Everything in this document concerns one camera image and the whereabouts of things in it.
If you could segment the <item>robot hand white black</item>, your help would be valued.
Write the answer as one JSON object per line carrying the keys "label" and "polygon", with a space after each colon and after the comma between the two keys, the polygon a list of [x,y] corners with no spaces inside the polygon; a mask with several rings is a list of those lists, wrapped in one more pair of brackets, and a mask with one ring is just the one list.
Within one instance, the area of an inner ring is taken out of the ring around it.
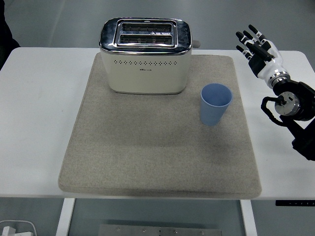
{"label": "robot hand white black", "polygon": [[277,79],[289,80],[290,75],[283,67],[283,58],[275,44],[267,39],[253,25],[249,25],[252,33],[236,32],[236,36],[243,47],[236,48],[248,60],[253,74],[265,81],[269,88],[273,88]]}

